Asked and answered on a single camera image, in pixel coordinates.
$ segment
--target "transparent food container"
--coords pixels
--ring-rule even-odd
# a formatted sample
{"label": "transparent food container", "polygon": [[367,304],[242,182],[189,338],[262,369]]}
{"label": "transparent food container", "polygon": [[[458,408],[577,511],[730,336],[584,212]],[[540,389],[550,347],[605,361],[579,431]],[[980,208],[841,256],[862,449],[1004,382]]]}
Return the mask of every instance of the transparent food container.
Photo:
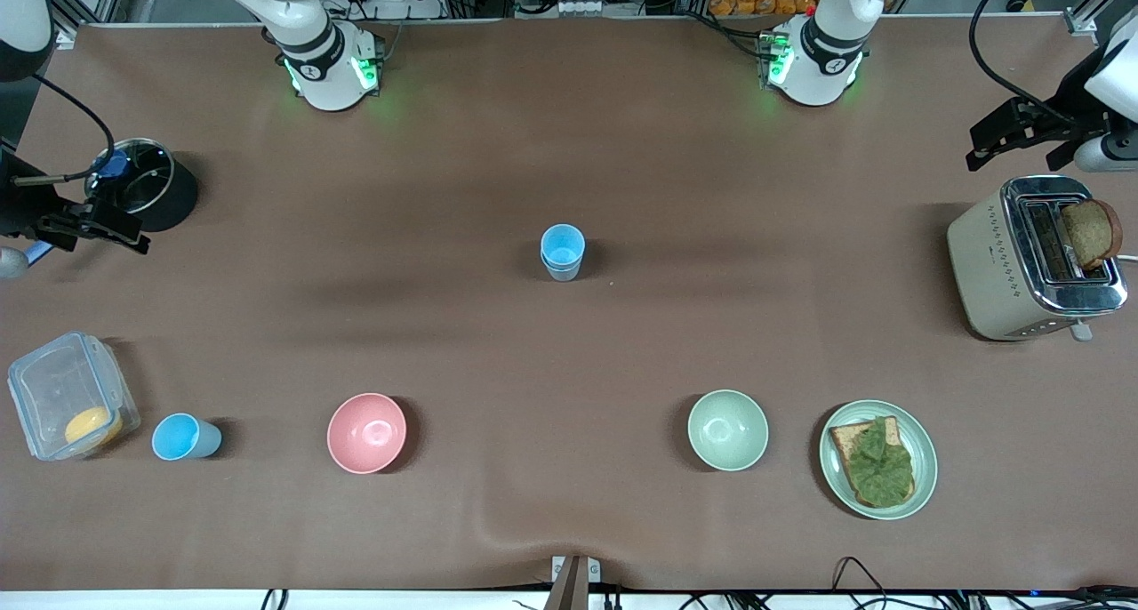
{"label": "transparent food container", "polygon": [[27,448],[42,461],[83,456],[139,424],[110,348],[69,331],[8,368]]}

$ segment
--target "plate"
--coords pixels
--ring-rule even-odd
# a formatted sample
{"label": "plate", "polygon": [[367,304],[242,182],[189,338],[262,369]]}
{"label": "plate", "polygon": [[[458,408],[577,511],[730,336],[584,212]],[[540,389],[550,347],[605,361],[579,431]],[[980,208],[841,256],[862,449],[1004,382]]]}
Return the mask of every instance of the plate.
{"label": "plate", "polygon": [[[873,421],[874,417],[897,417],[897,424],[901,432],[901,445],[913,455],[913,479],[916,484],[913,496],[905,503],[892,508],[872,508],[857,501],[853,487],[846,478],[846,469],[842,468],[842,459],[838,454],[838,447],[830,436],[830,428]],[[838,409],[838,412],[826,421],[825,428],[822,428],[818,460],[822,463],[822,475],[838,498],[849,505],[850,510],[871,519],[884,521],[905,519],[924,508],[932,497],[932,492],[937,488],[937,450],[932,446],[929,432],[912,414],[885,402],[864,399],[844,404]]]}

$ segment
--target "pink bowl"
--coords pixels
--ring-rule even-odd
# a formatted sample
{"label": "pink bowl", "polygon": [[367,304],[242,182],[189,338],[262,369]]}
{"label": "pink bowl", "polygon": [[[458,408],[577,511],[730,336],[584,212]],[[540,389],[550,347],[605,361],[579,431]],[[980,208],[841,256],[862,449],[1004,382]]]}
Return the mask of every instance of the pink bowl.
{"label": "pink bowl", "polygon": [[353,475],[387,468],[407,440],[407,421],[390,396],[353,396],[336,410],[328,423],[328,452]]}

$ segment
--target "green leaf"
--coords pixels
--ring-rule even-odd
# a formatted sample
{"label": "green leaf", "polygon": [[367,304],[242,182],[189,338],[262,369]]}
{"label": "green leaf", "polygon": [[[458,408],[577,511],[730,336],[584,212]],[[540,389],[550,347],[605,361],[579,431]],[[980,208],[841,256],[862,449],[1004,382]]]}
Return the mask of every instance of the green leaf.
{"label": "green leaf", "polygon": [[874,420],[849,461],[850,485],[874,508],[892,508],[905,502],[913,484],[913,458],[905,446],[885,443],[885,420]]}

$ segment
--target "toaster control panel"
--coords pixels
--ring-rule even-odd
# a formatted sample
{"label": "toaster control panel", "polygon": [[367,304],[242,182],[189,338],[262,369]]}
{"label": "toaster control panel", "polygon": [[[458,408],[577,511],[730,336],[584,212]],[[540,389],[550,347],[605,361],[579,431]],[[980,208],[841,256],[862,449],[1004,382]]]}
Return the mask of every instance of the toaster control panel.
{"label": "toaster control panel", "polygon": [[1064,328],[1070,328],[1074,325],[1075,320],[1067,319],[1065,315],[1053,315],[1052,318],[1044,319],[1036,323],[1030,323],[1030,325],[1024,325],[1017,330],[1008,331],[1008,339],[1029,339],[1031,337],[1039,337],[1040,335],[1048,335],[1050,331],[1063,330]]}

